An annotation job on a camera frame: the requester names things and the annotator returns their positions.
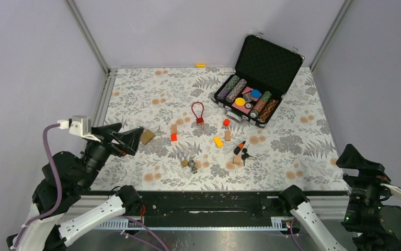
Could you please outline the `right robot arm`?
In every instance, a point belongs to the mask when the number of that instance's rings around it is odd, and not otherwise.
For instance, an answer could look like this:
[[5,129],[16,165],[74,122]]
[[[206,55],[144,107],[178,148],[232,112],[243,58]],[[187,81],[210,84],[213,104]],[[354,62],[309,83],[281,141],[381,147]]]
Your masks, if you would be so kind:
[[[345,146],[336,165],[359,172],[357,176],[342,176],[351,193],[341,225],[359,234],[352,239],[357,250],[401,250],[401,207],[383,203],[392,195],[384,166],[364,158],[352,144]],[[280,192],[278,207],[281,213],[294,216],[320,250],[345,250],[298,186],[291,185]]]

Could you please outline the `yellow rectangular block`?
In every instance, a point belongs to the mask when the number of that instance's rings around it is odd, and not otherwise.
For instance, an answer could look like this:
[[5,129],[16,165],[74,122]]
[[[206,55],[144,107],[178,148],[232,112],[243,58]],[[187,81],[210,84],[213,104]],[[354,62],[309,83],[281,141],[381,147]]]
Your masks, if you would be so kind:
[[220,137],[216,136],[216,137],[214,137],[213,140],[217,147],[219,147],[219,148],[223,147],[224,144]]

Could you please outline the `red cube block left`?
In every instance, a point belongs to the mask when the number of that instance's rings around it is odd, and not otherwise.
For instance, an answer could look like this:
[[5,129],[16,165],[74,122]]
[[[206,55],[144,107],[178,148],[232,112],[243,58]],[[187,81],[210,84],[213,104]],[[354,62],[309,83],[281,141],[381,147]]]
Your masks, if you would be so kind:
[[177,134],[175,134],[175,133],[171,134],[170,139],[171,139],[172,142],[177,141]]

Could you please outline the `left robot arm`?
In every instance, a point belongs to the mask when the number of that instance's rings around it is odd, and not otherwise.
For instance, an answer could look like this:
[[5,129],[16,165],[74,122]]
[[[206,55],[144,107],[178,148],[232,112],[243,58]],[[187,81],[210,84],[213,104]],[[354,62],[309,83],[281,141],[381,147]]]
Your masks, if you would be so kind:
[[[86,140],[80,156],[61,151],[52,154],[48,143],[51,129],[69,130]],[[143,127],[122,131],[122,124],[92,127],[88,121],[59,120],[42,133],[48,163],[44,179],[37,185],[27,220],[17,234],[7,237],[9,250],[66,250],[77,239],[104,220],[139,212],[141,198],[135,188],[124,185],[106,202],[86,215],[62,222],[72,205],[88,192],[111,156],[133,156],[138,150]]]

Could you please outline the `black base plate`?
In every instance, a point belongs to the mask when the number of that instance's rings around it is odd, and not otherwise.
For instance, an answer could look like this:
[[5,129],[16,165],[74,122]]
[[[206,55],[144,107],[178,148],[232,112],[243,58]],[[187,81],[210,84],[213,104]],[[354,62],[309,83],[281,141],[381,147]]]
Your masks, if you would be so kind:
[[309,199],[303,192],[127,192],[125,216],[154,228],[272,227]]

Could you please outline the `tan block near keys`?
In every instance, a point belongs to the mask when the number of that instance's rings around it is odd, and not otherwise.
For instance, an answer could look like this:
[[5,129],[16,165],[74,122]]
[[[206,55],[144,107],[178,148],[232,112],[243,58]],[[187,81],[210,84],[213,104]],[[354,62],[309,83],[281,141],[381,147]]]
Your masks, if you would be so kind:
[[243,165],[243,159],[240,155],[234,155],[232,163],[237,166]]

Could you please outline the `black poker chip case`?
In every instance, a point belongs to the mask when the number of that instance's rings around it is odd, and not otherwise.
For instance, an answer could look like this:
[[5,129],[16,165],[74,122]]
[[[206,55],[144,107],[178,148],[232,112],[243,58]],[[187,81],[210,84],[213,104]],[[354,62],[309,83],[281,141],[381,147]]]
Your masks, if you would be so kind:
[[237,115],[237,122],[248,121],[264,128],[282,103],[303,61],[304,56],[249,34],[234,73],[218,88],[212,100],[227,115]]

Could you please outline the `tan wooden block far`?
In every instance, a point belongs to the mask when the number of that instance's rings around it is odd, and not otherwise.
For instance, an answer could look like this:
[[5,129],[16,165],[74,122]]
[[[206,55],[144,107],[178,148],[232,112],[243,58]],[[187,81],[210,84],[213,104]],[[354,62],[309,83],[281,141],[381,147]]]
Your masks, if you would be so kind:
[[178,133],[178,128],[176,124],[172,124],[170,127],[171,134],[177,134]]

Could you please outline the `large brass padlock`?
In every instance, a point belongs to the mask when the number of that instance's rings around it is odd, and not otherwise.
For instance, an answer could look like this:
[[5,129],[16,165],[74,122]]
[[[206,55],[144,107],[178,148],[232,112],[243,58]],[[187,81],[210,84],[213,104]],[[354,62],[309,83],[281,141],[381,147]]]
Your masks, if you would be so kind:
[[142,144],[146,145],[146,144],[148,144],[153,138],[155,138],[155,134],[154,134],[151,130],[147,129],[147,130],[145,130],[145,131],[141,134],[140,141],[141,141]]

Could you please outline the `red cube block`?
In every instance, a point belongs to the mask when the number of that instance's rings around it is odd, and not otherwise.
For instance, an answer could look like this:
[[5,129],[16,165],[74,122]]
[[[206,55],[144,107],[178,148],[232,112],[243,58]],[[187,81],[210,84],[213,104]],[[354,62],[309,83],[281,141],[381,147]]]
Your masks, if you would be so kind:
[[171,139],[172,142],[177,141],[177,134],[175,134],[175,133],[171,134],[170,139]]
[[225,119],[225,120],[223,121],[223,125],[224,125],[225,127],[228,127],[228,126],[230,125],[230,123],[231,123],[230,119]]

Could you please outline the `red cable padlock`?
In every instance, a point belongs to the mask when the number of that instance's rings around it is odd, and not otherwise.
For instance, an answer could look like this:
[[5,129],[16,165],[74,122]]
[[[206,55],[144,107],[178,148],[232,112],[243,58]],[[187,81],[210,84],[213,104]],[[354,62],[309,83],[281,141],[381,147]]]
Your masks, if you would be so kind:
[[192,111],[193,115],[195,116],[196,124],[198,126],[204,125],[204,118],[203,118],[204,104],[199,101],[193,102],[191,105],[191,111]]

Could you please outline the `tan wooden block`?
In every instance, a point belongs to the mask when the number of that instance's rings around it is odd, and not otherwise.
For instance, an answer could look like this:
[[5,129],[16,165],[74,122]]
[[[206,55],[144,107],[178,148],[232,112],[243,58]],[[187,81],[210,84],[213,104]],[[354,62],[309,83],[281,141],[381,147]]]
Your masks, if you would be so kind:
[[230,141],[231,140],[231,131],[230,130],[226,130],[225,131],[225,136],[224,136],[224,139],[225,139],[225,141]]
[[178,133],[178,128],[176,124],[172,124],[170,127],[171,134],[177,134]]

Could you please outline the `orange black padlock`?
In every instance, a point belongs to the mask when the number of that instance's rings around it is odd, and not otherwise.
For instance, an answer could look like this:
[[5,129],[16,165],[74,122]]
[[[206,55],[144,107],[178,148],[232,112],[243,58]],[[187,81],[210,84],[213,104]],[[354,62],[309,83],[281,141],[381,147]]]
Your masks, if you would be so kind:
[[238,154],[242,151],[242,149],[244,148],[245,143],[246,143],[246,141],[240,142],[240,143],[237,145],[237,147],[234,148],[233,153],[234,153],[235,155],[238,155]]

